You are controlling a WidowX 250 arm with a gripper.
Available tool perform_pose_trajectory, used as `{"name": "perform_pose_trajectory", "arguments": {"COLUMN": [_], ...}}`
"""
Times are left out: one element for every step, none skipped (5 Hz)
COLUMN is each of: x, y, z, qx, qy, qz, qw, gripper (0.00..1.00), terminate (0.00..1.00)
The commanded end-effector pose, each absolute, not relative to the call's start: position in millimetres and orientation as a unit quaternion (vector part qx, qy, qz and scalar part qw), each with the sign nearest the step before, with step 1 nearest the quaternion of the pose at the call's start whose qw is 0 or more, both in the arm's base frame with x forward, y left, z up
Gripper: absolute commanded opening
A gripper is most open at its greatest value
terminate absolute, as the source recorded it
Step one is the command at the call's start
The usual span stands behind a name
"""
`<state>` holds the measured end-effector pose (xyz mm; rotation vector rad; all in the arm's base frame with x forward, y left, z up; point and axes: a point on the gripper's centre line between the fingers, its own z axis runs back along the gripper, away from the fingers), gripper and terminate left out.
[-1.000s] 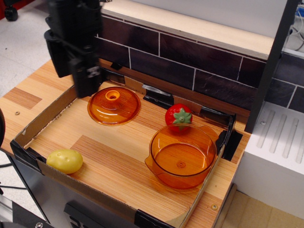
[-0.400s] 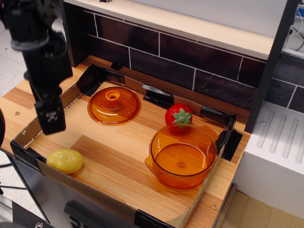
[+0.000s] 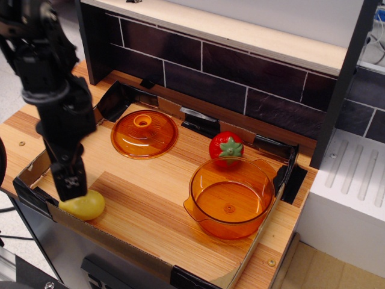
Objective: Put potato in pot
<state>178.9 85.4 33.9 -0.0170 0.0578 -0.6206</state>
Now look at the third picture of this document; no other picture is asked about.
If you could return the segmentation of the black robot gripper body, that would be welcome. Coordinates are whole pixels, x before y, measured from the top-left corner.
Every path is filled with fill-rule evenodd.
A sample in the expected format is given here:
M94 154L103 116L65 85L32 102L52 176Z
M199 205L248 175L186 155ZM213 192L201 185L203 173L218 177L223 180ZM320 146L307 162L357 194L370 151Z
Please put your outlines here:
M22 77L22 96L36 106L36 131L43 137L51 163L75 167L81 162L81 140L96 130L92 97L84 78Z

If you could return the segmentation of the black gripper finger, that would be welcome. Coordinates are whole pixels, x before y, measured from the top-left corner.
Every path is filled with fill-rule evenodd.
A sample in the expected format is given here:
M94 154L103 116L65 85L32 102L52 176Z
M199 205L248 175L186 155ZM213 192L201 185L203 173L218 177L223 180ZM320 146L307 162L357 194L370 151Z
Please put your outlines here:
M67 201L87 194L87 177L82 158L74 163L54 162L51 172L60 201Z

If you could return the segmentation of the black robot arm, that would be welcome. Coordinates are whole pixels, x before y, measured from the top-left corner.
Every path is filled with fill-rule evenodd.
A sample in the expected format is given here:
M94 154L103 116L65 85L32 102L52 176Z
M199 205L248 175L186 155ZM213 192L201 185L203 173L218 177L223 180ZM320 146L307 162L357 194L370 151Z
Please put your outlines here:
M87 193L81 140L96 130L85 79L74 76L75 46L50 1L1 1L1 51L36 106L61 201Z

